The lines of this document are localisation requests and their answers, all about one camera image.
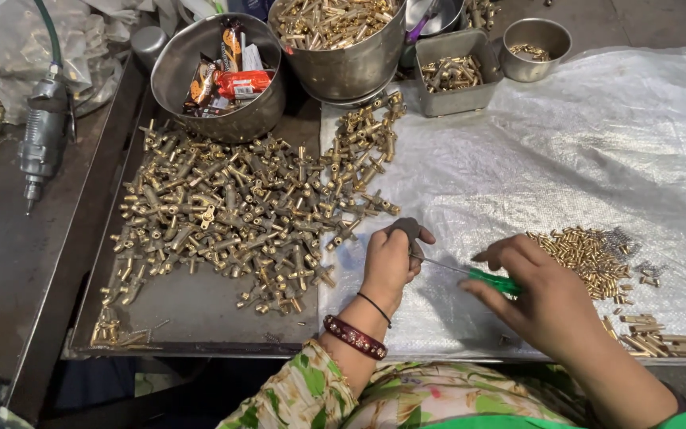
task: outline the woven plastic sheet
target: woven plastic sheet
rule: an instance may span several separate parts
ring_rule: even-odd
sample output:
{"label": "woven plastic sheet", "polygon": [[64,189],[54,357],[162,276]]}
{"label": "woven plastic sheet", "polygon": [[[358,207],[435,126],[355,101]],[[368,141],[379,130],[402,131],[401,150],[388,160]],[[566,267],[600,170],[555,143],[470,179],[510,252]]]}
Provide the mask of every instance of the woven plastic sheet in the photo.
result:
{"label": "woven plastic sheet", "polygon": [[[638,275],[621,282],[635,288],[623,314],[652,313],[666,333],[686,334],[686,51],[592,51],[538,83],[506,79],[481,112],[443,118],[420,115],[415,85],[389,87],[402,90],[409,112],[394,125],[395,160],[367,190],[382,189],[403,216],[432,230],[437,243],[424,246],[426,257],[481,267],[472,255],[512,234],[621,227],[643,245],[632,267],[669,266],[660,288],[640,285]],[[323,150],[343,112],[323,107]],[[367,238],[391,222],[368,218],[358,241],[327,257],[338,287],[320,286],[320,317],[352,299]],[[386,335],[390,358],[543,358],[459,290],[461,277],[423,263]],[[595,306],[628,332],[612,315],[618,305]],[[501,334],[511,343],[500,345]]]}

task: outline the rhinestone bangle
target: rhinestone bangle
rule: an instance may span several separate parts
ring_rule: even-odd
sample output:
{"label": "rhinestone bangle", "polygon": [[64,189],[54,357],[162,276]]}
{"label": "rhinestone bangle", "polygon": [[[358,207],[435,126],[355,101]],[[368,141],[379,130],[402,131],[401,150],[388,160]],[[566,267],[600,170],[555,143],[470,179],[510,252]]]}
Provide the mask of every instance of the rhinestone bangle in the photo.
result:
{"label": "rhinestone bangle", "polygon": [[383,343],[375,340],[372,336],[359,332],[355,327],[338,319],[338,317],[325,316],[324,326],[330,334],[372,359],[383,360],[388,354],[388,348],[383,346]]}

